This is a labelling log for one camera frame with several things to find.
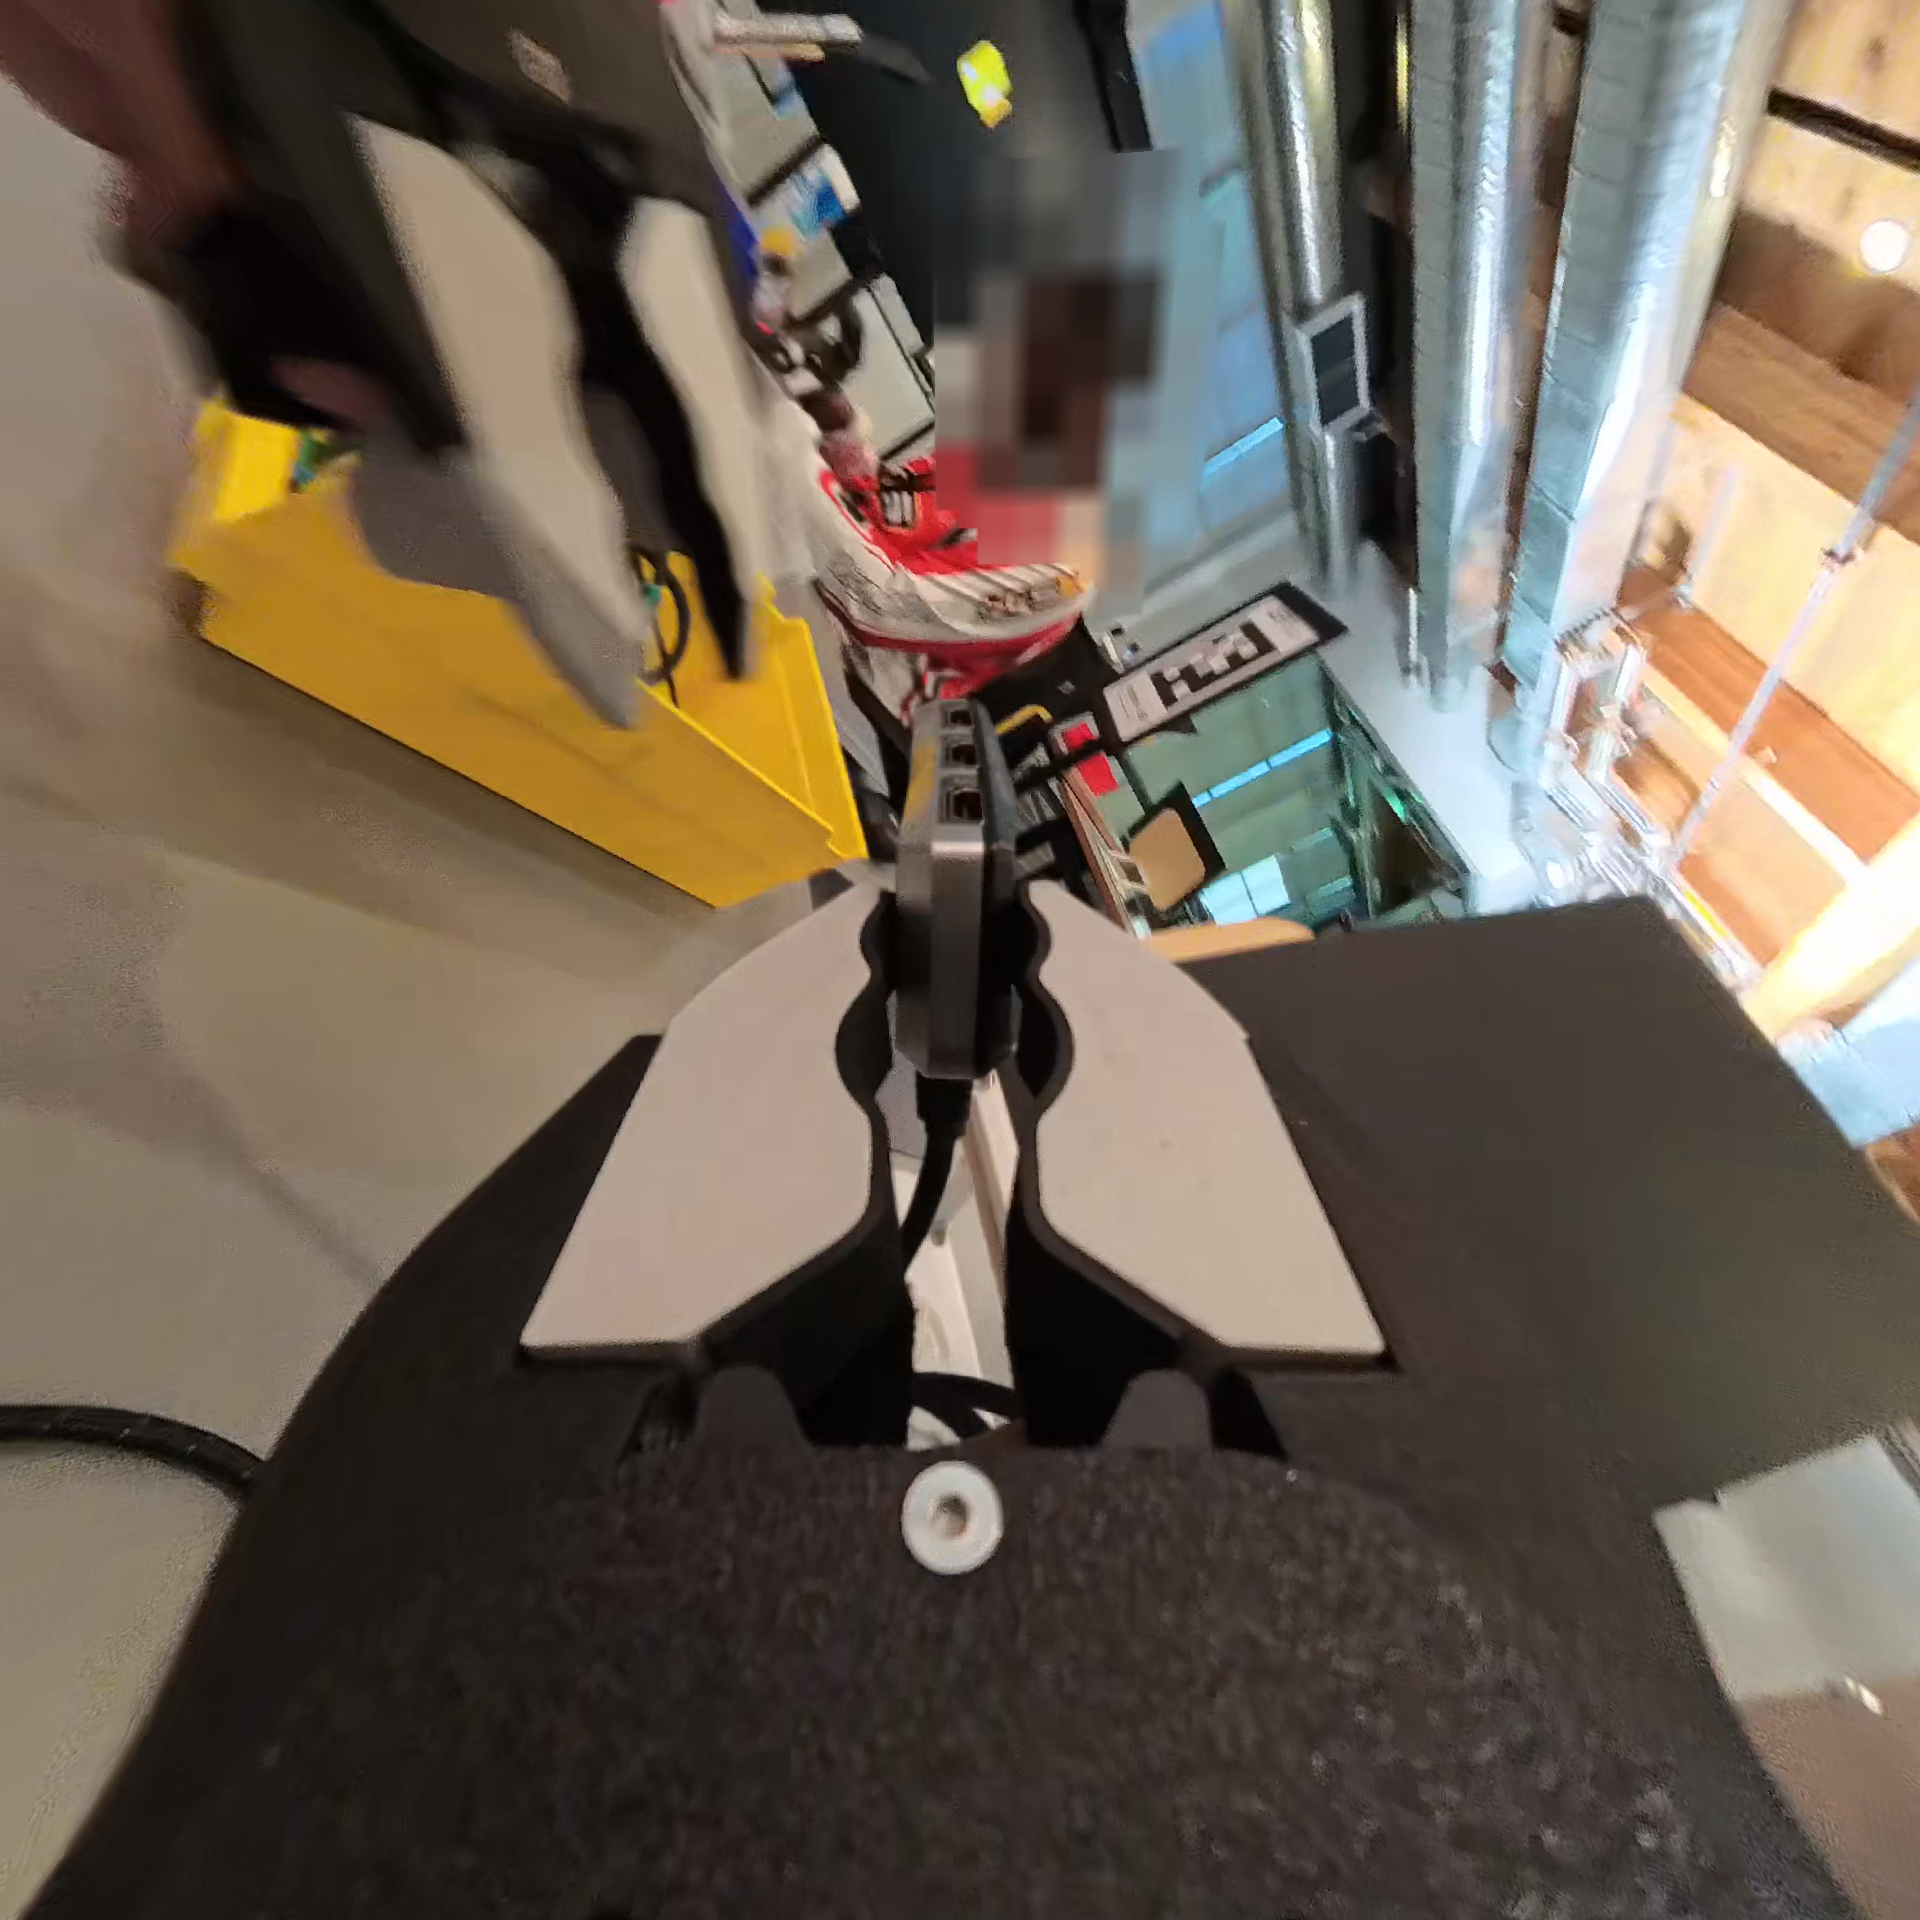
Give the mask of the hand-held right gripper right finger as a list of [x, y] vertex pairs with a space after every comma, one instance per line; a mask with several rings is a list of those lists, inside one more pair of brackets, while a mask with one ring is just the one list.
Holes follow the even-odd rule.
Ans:
[[1225, 1360], [1386, 1360], [1241, 1021], [1064, 885], [1034, 883], [1025, 909], [1023, 1175], [1042, 1245]]

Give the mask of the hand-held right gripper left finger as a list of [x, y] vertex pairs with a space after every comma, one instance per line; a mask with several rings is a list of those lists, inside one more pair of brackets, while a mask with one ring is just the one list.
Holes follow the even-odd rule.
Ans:
[[892, 905], [848, 888], [675, 1016], [519, 1332], [531, 1357], [846, 1363], [902, 1331]]

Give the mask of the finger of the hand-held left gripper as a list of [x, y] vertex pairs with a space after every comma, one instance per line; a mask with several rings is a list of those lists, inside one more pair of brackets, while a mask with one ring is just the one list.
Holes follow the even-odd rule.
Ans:
[[775, 531], [762, 369], [740, 320], [727, 235], [704, 210], [640, 199], [618, 245], [642, 369], [642, 437], [680, 551], [694, 562], [730, 679], [756, 675], [756, 611]]
[[371, 119], [352, 140], [455, 413], [406, 536], [420, 562], [451, 561], [454, 584], [506, 600], [577, 699], [633, 729], [650, 616], [588, 435], [562, 274], [500, 193], [512, 168]]

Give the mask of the yellow plastic bin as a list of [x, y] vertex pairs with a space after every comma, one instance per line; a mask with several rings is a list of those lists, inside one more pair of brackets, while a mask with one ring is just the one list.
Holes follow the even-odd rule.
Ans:
[[606, 728], [518, 616], [380, 569], [351, 512], [352, 463], [296, 488], [299, 435], [206, 401], [171, 565], [215, 649], [713, 907], [866, 856], [807, 621], [760, 588], [754, 675], [730, 679], [691, 565], [675, 693]]

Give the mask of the grey port hub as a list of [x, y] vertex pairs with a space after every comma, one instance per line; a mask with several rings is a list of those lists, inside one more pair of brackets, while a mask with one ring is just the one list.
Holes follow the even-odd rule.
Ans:
[[936, 1083], [994, 1072], [1018, 1026], [1018, 792], [978, 703], [914, 708], [897, 840], [897, 1043]]

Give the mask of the person's left hand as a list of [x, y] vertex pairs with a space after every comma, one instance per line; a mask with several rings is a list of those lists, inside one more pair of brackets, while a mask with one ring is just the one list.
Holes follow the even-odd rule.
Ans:
[[188, 75], [175, 3], [6, 3], [2, 67], [46, 117], [113, 157], [122, 227], [180, 252], [234, 196], [220, 131]]

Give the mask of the red and white sneaker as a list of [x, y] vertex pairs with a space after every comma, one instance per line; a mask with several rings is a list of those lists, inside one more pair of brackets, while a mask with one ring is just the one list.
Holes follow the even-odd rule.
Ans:
[[990, 562], [928, 453], [888, 464], [852, 423], [817, 439], [802, 540], [812, 585], [865, 649], [916, 656], [974, 689], [1067, 639], [1091, 578], [1057, 561]]

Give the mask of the wooden chair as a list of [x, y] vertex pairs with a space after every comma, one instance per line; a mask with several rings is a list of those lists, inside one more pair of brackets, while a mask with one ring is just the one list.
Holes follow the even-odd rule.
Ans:
[[1174, 916], [1230, 871], [1193, 793], [1176, 784], [1122, 840], [1151, 915]]

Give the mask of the black flat panel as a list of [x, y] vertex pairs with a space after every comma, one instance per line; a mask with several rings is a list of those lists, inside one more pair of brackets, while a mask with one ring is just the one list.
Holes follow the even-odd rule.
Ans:
[[1480, 1317], [1649, 1504], [1915, 1427], [1919, 1240], [1642, 900], [1190, 964], [1312, 1168], [1403, 1236], [1376, 1309]]

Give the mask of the black and white marker board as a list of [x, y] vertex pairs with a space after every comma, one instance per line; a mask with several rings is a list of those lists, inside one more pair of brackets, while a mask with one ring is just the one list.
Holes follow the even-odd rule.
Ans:
[[1096, 705], [1100, 741], [1111, 753], [1132, 751], [1347, 631], [1308, 592], [1279, 584], [1274, 592], [1176, 641], [1105, 687]]

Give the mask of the silver ventilation duct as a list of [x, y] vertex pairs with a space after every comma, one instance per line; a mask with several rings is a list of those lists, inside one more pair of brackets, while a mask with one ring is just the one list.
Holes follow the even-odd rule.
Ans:
[[1566, 648], [1634, 559], [1791, 4], [1580, 4], [1556, 208], [1556, 4], [1408, 4], [1412, 643], [1441, 706], [1512, 675], [1538, 778]]

